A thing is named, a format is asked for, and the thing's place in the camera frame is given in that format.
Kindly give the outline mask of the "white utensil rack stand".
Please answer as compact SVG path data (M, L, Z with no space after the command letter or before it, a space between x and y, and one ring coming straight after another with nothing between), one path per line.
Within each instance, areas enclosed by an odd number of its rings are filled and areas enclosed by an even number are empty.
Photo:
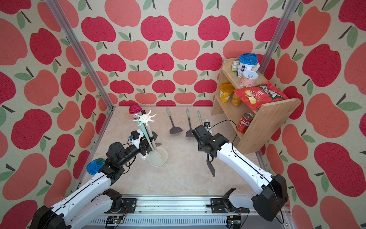
M155 143L155 138L153 132L151 130L151 124L154 122L152 120L154 115L151 115L151 110L147 114L143 114L142 112L133 114L135 118L134 122L137 122L138 126L140 127L140 134L142 133L146 139L148 140L148 144L151 148L151 151L148 153L147 162L153 167L161 167L163 166L168 160L168 153L167 151L162 148L158 147Z

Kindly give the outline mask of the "beige spatula mint handle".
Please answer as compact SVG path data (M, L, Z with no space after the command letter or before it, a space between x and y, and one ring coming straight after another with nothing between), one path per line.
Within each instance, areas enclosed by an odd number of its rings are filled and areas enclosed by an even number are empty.
M203 120L202 120L201 113L200 113L200 111L198 111L198 110L197 110L197 115L198 115L198 119L199 119L200 124L201 124L202 126L204 126L204 122L203 122Z

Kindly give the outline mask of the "grey slotted utensil mint handle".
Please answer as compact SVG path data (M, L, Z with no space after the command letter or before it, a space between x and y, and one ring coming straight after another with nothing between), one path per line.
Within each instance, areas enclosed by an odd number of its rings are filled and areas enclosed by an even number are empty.
M207 154L207 158L206 158L207 166L208 166L209 171L212 174L212 176L215 177L216 172L215 172L215 168L212 164L213 160L214 160L214 156L212 156L211 154Z

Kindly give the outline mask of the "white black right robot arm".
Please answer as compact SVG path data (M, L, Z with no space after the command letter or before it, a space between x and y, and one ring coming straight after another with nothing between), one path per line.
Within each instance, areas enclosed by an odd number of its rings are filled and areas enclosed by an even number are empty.
M241 154L222 134L212 135L200 125L192 130L198 143L198 149L207 154L206 163L213 176L214 158L229 165L253 189L252 193L232 188L226 192L221 201L221 208L228 213L238 209L254 209L262 218L273 221L288 201L287 182L280 175L264 171L247 157Z

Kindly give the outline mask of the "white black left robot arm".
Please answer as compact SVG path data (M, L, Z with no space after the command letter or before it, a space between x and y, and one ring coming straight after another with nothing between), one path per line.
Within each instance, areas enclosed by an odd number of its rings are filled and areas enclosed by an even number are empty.
M133 210L121 194L111 186L125 174L138 154L145 156L151 150L145 138L124 147L113 143L107 151L103 167L87 183L51 207L42 206L34 214L32 229L81 229L103 213L122 213Z

